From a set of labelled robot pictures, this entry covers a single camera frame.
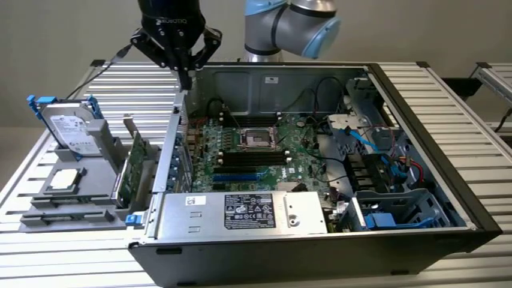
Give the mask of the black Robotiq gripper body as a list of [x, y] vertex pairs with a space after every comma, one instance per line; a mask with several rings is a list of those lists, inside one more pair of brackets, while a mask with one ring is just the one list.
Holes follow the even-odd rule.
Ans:
[[142, 28], [187, 68], [187, 26], [206, 26], [199, 1], [139, 1]]

